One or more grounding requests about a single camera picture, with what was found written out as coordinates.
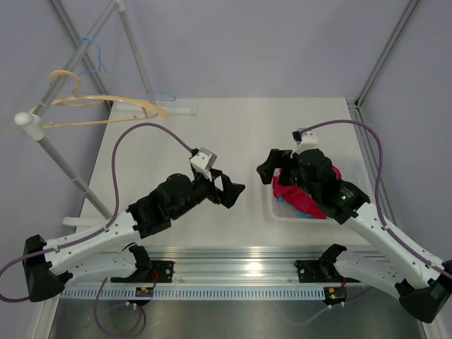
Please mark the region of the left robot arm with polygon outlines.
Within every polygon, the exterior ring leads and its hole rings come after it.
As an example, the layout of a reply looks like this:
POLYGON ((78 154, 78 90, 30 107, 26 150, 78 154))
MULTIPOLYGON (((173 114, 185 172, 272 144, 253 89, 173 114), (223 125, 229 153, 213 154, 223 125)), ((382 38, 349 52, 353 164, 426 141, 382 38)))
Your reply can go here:
POLYGON ((36 234, 26 240, 23 269, 31 302, 41 302, 81 281, 112 278, 115 282, 143 282, 150 277, 152 261, 138 240, 162 232, 204 200, 231 208, 245 189, 221 171, 214 180, 195 174, 169 176, 147 196, 110 220, 86 231, 56 239, 36 234))

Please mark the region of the blue wire hanger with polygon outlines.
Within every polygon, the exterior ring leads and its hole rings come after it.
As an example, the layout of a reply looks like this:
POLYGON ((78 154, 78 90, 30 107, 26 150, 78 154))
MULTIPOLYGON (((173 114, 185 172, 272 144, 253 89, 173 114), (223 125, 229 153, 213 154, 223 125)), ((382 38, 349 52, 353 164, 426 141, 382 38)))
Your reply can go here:
POLYGON ((158 97, 156 99, 157 101, 162 101, 162 102, 175 102, 176 101, 177 96, 173 92, 166 91, 166 90, 153 90, 150 85, 146 85, 143 81, 138 81, 135 78, 131 78, 125 74, 122 74, 122 73, 119 73, 116 71, 110 71, 103 63, 102 48, 101 48, 100 44, 95 39, 93 39, 91 37, 87 37, 87 36, 84 36, 78 40, 78 44, 81 44, 82 42, 91 42, 92 44, 95 45, 96 50, 97 50, 97 54, 96 54, 97 65, 94 67, 88 67, 87 70, 84 70, 81 73, 79 73, 78 77, 81 77, 82 75, 85 75, 85 74, 106 73, 110 76, 116 76, 116 77, 125 79, 125 80, 127 80, 135 85, 138 85, 146 90, 150 90, 152 92, 152 94, 163 95, 163 97, 158 97))

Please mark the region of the red t shirt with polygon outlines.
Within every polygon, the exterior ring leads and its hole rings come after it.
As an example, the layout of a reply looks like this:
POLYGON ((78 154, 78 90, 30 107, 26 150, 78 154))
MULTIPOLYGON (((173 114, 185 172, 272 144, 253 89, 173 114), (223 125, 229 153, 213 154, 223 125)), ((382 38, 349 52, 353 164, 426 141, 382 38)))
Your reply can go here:
POLYGON ((280 170, 277 169, 273 175, 272 183, 270 184, 270 188, 268 190, 268 209, 274 219, 285 222, 332 221, 330 217, 320 210, 312 198, 301 189, 296 186, 279 185, 279 176, 280 170), (277 203, 275 201, 276 198, 284 198, 294 208, 302 211, 303 213, 310 214, 314 218, 298 218, 291 208, 277 203))

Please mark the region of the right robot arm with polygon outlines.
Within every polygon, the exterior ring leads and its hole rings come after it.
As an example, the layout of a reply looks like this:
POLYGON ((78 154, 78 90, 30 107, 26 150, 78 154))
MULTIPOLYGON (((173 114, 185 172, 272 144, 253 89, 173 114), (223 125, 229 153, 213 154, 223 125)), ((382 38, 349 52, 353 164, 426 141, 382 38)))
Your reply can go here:
POLYGON ((395 297, 417 320, 433 322, 451 296, 451 262, 423 249, 385 219, 368 195, 338 179, 331 160, 319 149, 272 149, 256 171, 263 184, 270 184, 279 171, 281 186, 301 189, 327 217, 364 238, 389 261, 378 263, 334 244, 319 259, 325 279, 358 280, 395 297))

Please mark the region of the teal t shirt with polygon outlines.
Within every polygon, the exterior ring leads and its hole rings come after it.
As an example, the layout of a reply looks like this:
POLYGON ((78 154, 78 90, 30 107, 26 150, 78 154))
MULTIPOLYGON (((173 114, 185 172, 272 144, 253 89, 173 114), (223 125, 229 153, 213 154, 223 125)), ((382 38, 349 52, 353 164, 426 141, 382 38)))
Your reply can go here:
POLYGON ((294 208, 292 205, 290 205, 284 198, 276 198, 275 200, 277 203, 279 203, 280 205, 284 205, 284 206, 288 206, 289 208, 291 208, 294 211, 294 214, 298 217, 298 218, 307 218, 307 219, 313 219, 314 217, 310 214, 306 214, 303 213, 302 211, 297 210, 296 208, 294 208))

